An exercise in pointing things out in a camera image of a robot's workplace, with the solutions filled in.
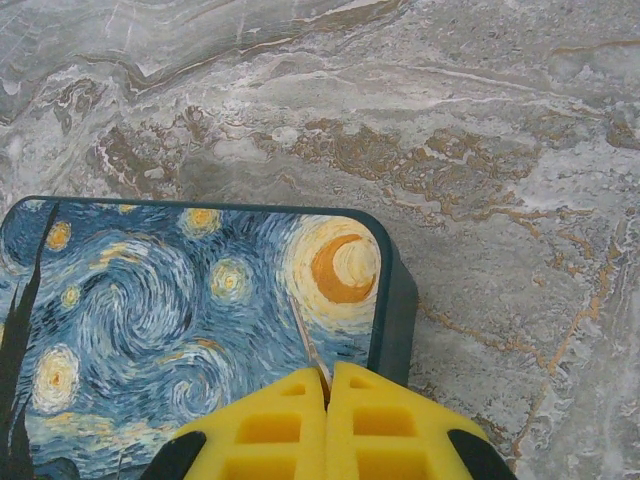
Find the gray marble surface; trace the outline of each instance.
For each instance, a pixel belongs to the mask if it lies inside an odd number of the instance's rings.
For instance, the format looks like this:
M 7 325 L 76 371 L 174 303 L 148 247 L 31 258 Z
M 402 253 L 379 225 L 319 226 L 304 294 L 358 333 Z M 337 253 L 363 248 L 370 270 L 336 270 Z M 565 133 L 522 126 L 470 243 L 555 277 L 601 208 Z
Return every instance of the gray marble surface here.
M 0 203 L 348 206 L 411 387 L 520 479 L 640 479 L 638 0 L 5 0 Z

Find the orange crescent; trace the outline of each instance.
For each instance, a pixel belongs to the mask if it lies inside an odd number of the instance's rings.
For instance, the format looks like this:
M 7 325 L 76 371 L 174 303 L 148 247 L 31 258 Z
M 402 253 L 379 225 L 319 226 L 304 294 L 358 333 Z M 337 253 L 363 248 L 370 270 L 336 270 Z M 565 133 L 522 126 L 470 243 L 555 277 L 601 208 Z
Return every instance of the orange crescent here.
M 376 281 L 375 275 L 367 285 L 351 287 L 342 283 L 333 268 L 333 257 L 347 243 L 361 240 L 362 237 L 352 233 L 334 238 L 316 253 L 311 262 L 311 274 L 320 293 L 333 303 L 359 303 L 367 298 Z

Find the painted crescent moon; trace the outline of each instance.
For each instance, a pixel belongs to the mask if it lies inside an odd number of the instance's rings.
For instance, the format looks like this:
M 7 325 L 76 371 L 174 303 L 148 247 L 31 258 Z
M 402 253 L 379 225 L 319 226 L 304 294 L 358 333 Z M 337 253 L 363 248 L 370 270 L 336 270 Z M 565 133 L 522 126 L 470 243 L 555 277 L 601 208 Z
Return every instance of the painted crescent moon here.
M 311 273 L 320 293 L 333 303 L 359 303 L 367 298 L 376 281 L 374 275 L 365 285 L 346 285 L 336 274 L 334 259 L 338 250 L 348 243 L 362 240 L 356 233 L 342 235 L 327 243 L 313 258 Z
M 277 276 L 298 300 L 303 320 L 327 330 L 370 332 L 381 271 L 371 231 L 352 218 L 309 215 L 287 242 Z

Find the blue swirling sky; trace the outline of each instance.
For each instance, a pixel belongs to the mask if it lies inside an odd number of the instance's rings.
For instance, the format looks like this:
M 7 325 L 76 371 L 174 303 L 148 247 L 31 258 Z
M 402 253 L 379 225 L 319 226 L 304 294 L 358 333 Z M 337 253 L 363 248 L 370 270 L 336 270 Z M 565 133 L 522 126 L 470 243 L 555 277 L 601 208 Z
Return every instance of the blue swirling sky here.
M 31 275 L 50 210 L 23 202 L 3 224 L 0 321 Z M 68 458 L 82 478 L 114 472 L 121 455 L 144 465 L 185 422 L 306 365 L 282 270 L 308 216 L 225 210 L 194 231 L 186 213 L 60 204 L 70 236 L 44 252 L 18 385 L 19 400 L 34 392 L 36 465 Z M 365 365 L 372 318 L 309 328 L 329 364 Z

